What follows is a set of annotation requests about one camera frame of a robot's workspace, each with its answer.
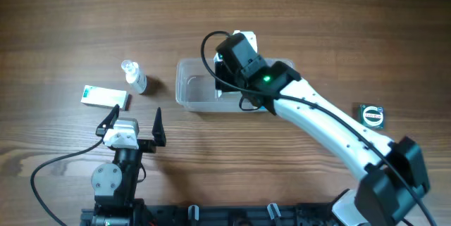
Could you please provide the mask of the white Hansaplast plaster box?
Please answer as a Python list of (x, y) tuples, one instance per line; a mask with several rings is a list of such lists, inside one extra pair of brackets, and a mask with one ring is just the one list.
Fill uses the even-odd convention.
[[(219, 56), (218, 53), (214, 56), (214, 73), (217, 78), (220, 80), (224, 80), (224, 75), (226, 73), (226, 67), (224, 66), (222, 58)], [(223, 94), (222, 89), (222, 83), (218, 80), (215, 80), (215, 91), (216, 91), (216, 97), (220, 98)]]

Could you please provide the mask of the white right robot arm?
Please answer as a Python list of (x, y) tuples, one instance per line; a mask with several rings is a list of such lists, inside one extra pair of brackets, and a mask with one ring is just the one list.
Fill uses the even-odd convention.
[(418, 206), (435, 224), (422, 198), (430, 182), (420, 146), (409, 137), (399, 142), (374, 132), (320, 96), (294, 68), (282, 61), (268, 64), (242, 33), (226, 34), (216, 47), (221, 72), (215, 80), (255, 108), (304, 130), (338, 157), (357, 179), (332, 205), (344, 225), (397, 225)]

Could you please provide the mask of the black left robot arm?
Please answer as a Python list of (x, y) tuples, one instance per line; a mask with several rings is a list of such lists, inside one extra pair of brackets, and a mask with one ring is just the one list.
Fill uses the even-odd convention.
[(92, 173), (94, 190), (93, 211), (84, 211), (82, 225), (155, 225), (143, 199), (135, 192), (141, 182), (139, 173), (144, 169), (142, 155), (155, 153), (158, 146), (166, 145), (161, 109), (156, 110), (151, 139), (140, 139), (138, 121), (120, 118), (119, 106), (97, 126), (96, 135), (101, 143), (114, 151), (113, 160), (97, 167)]

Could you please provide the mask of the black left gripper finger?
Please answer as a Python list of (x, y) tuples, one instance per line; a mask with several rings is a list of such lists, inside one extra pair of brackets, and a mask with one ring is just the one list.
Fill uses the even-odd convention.
[(112, 128), (117, 121), (120, 112), (120, 107), (116, 104), (110, 111), (110, 113), (101, 121), (97, 126), (97, 131), (107, 131)]
[(156, 110), (156, 115), (154, 119), (154, 124), (152, 127), (152, 135), (154, 136), (154, 140), (165, 140), (166, 134), (163, 128), (162, 114), (161, 108), (158, 107)]

